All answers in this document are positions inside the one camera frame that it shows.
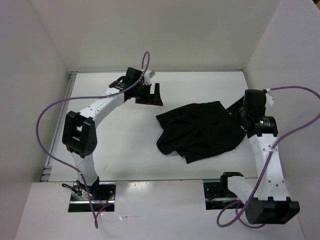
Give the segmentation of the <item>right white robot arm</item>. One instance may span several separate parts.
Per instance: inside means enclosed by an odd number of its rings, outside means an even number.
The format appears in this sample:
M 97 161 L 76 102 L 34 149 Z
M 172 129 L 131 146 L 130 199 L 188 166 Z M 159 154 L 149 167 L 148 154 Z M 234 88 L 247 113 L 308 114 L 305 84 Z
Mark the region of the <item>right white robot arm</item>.
M 293 201 L 285 184 L 279 148 L 278 128 L 274 117 L 266 116 L 266 108 L 274 103 L 269 90 L 246 90 L 237 101 L 238 117 L 251 144 L 259 177 L 251 186 L 240 172 L 224 172 L 220 177 L 219 191 L 229 197 L 234 194 L 237 201 L 227 208 L 242 206 L 225 228 L 241 219 L 245 214 L 248 228 L 259 229 L 265 225 L 284 225 L 300 211 L 300 204 Z

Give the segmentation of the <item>black skirt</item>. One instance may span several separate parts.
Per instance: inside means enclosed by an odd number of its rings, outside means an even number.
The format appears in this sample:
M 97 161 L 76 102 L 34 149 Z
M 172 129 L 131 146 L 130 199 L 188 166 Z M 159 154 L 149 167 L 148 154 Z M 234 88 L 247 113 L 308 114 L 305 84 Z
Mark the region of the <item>black skirt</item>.
M 163 129 L 156 142 L 159 151 L 177 152 L 188 164 L 232 151 L 246 135 L 220 101 L 187 104 L 156 119 Z

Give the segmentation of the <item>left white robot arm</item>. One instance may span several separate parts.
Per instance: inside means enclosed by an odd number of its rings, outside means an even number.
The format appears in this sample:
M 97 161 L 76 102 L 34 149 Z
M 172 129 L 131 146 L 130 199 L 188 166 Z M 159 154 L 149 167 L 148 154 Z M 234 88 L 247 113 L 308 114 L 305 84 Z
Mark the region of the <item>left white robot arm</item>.
M 117 107 L 134 98 L 137 104 L 162 106 L 160 85 L 151 93 L 153 70 L 141 71 L 129 67 L 124 76 L 112 82 L 101 99 L 88 107 L 66 114 L 62 143 L 70 152 L 77 168 L 77 187 L 88 200 L 100 193 L 100 179 L 96 173 L 93 152 L 97 147 L 98 125 Z

